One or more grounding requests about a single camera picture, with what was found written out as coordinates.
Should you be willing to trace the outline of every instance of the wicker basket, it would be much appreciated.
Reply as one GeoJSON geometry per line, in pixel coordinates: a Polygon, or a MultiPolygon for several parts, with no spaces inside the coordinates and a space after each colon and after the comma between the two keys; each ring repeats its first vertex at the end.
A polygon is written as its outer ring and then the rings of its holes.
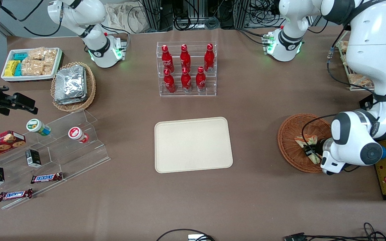
{"type": "MultiPolygon", "coordinates": [[[[317,118],[314,114],[295,114],[288,117],[278,130],[278,146],[285,160],[300,171],[309,173],[322,172],[320,165],[315,165],[305,155],[299,144],[294,140],[302,135],[303,126],[317,118]]],[[[305,134],[317,135],[318,139],[331,137],[330,124],[323,119],[310,123],[304,131],[305,134]]]]}
{"type": "MultiPolygon", "coordinates": [[[[90,104],[92,104],[93,99],[95,98],[96,93],[96,82],[95,82],[95,76],[93,76],[92,70],[90,70],[89,66],[84,63],[79,62],[73,62],[66,64],[61,67],[61,69],[66,69],[73,67],[74,65],[81,65],[86,69],[86,82],[87,82],[87,95],[88,98],[85,102],[78,102],[74,104],[68,104],[68,105],[59,105],[55,101],[53,101],[53,105],[58,108],[61,111],[67,111],[67,112],[75,112],[80,109],[86,109],[89,107],[90,104]]],[[[53,76],[52,80],[52,88],[50,89],[50,94],[52,95],[53,99],[55,98],[55,81],[56,81],[56,75],[53,76]]]]}

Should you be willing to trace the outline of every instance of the snickers wrapper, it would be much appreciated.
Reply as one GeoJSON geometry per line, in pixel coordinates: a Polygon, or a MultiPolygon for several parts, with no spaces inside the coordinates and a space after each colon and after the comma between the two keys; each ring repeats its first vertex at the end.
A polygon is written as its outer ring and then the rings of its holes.
{"type": "Polygon", "coordinates": [[[63,174],[62,172],[40,175],[40,176],[32,176],[31,184],[35,182],[46,182],[46,181],[54,181],[54,180],[62,180],[63,174]]]}
{"type": "Polygon", "coordinates": [[[32,198],[32,188],[26,191],[20,191],[20,192],[1,192],[0,193],[0,202],[12,200],[16,198],[32,198]]]}

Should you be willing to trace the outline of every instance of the table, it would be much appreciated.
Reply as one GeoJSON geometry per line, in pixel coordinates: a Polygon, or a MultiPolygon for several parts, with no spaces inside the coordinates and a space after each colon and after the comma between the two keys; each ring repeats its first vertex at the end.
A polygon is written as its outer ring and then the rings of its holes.
{"type": "MultiPolygon", "coordinates": [[[[270,29],[257,29],[268,32],[270,29]]],[[[307,32],[299,55],[281,63],[234,30],[171,31],[132,35],[126,61],[97,67],[78,37],[9,37],[8,49],[59,47],[64,64],[88,64],[97,93],[88,111],[112,159],[9,211],[0,210],[0,240],[156,240],[177,228],[198,229],[221,241],[280,240],[310,235],[362,235],[364,222],[386,233],[386,202],[373,167],[331,177],[301,173],[277,146],[277,130],[300,112],[325,115],[358,108],[368,94],[331,80],[326,56],[340,28],[307,32]],[[216,97],[161,98],[156,80],[157,41],[218,41],[216,97]],[[159,174],[154,169],[157,122],[223,116],[233,166],[159,174]]],[[[346,80],[335,54],[334,75],[346,80]]],[[[37,118],[67,113],[52,105],[50,83],[6,84],[35,99],[37,118]]],[[[26,132],[33,116],[0,115],[0,132],[26,132]]],[[[164,240],[187,240],[187,233],[164,240]]]]}

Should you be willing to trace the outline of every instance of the acrylic display rack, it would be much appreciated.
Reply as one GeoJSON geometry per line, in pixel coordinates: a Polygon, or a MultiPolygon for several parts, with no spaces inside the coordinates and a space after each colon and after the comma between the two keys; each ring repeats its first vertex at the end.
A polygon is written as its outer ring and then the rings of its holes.
{"type": "Polygon", "coordinates": [[[216,41],[198,41],[198,42],[158,42],[156,48],[156,61],[157,61],[157,78],[159,80],[159,93],[162,97],[187,97],[187,96],[216,96],[217,95],[217,42],[216,41]],[[214,70],[211,73],[205,73],[206,75],[206,91],[199,92],[196,88],[196,74],[197,68],[204,65],[204,58],[206,53],[207,44],[213,44],[214,48],[214,70]],[[191,56],[191,83],[192,91],[190,93],[184,93],[181,84],[181,45],[186,44],[188,52],[191,56]],[[172,55],[175,71],[172,76],[177,87],[175,93],[170,93],[165,87],[164,82],[164,64],[162,62],[162,46],[167,45],[169,53],[172,55]]]}
{"type": "MultiPolygon", "coordinates": [[[[0,185],[0,192],[16,192],[32,188],[33,199],[110,160],[104,144],[98,140],[92,125],[96,121],[88,111],[80,110],[47,124],[52,129],[48,136],[34,132],[26,133],[26,145],[0,155],[0,167],[4,168],[5,177],[4,183],[0,185]],[[83,144],[70,139],[68,130],[72,127],[81,128],[89,135],[89,140],[83,144]],[[27,149],[40,153],[41,167],[33,168],[26,164],[27,149]],[[33,175],[56,172],[63,172],[63,180],[31,184],[33,175]]],[[[2,209],[11,209],[28,200],[19,198],[0,204],[2,209]]]]}

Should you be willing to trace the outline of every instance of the red bottle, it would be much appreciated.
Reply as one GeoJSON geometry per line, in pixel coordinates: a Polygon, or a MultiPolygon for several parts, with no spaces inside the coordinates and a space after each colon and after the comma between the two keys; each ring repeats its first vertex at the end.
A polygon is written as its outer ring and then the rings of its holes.
{"type": "Polygon", "coordinates": [[[174,62],[172,60],[172,55],[168,51],[168,47],[166,45],[162,46],[162,62],[164,63],[165,69],[170,70],[171,73],[174,72],[174,62]]]}
{"type": "Polygon", "coordinates": [[[169,93],[175,93],[177,91],[177,87],[175,86],[174,78],[172,77],[170,70],[165,69],[164,74],[165,87],[169,93]]]}
{"type": "Polygon", "coordinates": [[[190,73],[190,54],[187,51],[187,45],[183,44],[181,46],[181,55],[180,55],[180,60],[181,60],[181,67],[186,68],[187,72],[190,73]]]}
{"type": "Polygon", "coordinates": [[[213,51],[213,45],[208,43],[206,46],[206,53],[205,53],[205,65],[204,69],[206,72],[213,72],[214,71],[214,51],[213,51]]]}
{"type": "Polygon", "coordinates": [[[181,75],[181,84],[183,85],[183,91],[189,93],[192,91],[192,78],[187,72],[187,68],[182,68],[183,75],[181,75]]]}
{"type": "Polygon", "coordinates": [[[197,68],[197,75],[196,75],[197,91],[205,92],[205,90],[206,90],[205,81],[206,81],[206,76],[203,73],[203,67],[201,66],[201,67],[197,68]]]}

